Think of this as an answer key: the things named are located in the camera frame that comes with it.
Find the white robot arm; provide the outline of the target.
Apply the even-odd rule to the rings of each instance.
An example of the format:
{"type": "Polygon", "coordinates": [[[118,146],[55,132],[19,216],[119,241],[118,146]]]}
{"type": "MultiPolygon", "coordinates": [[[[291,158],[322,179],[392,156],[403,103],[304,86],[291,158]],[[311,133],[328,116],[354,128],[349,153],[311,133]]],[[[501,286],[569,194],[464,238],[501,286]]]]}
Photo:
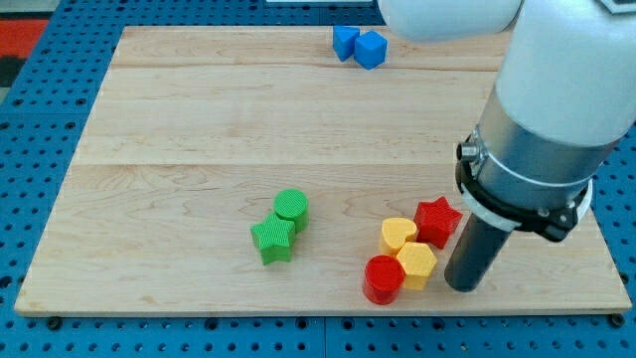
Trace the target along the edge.
{"type": "Polygon", "coordinates": [[[635,119],[635,5],[615,0],[382,0],[398,36],[445,42],[510,31],[479,123],[457,148],[465,237],[563,240],[592,177],[635,119]]]}

